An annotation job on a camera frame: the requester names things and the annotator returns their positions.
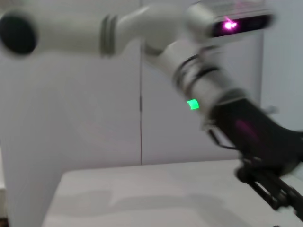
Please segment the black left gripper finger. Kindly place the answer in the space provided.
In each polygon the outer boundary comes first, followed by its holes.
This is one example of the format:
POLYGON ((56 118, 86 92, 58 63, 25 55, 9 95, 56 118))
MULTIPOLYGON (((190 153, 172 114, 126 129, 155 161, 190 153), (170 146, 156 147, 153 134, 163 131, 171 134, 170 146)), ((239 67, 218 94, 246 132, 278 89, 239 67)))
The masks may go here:
POLYGON ((244 164, 235 171, 242 183, 249 185, 273 210, 291 207, 303 212, 303 196, 270 171, 253 169, 244 164))

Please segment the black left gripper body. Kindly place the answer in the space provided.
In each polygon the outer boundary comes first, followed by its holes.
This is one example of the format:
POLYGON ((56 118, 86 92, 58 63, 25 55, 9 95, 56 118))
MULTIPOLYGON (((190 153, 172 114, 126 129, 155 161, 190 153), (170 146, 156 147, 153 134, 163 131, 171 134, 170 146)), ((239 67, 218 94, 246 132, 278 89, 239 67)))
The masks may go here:
POLYGON ((254 169, 282 176, 303 161, 303 134, 278 125, 240 89, 212 101, 205 117, 254 169))

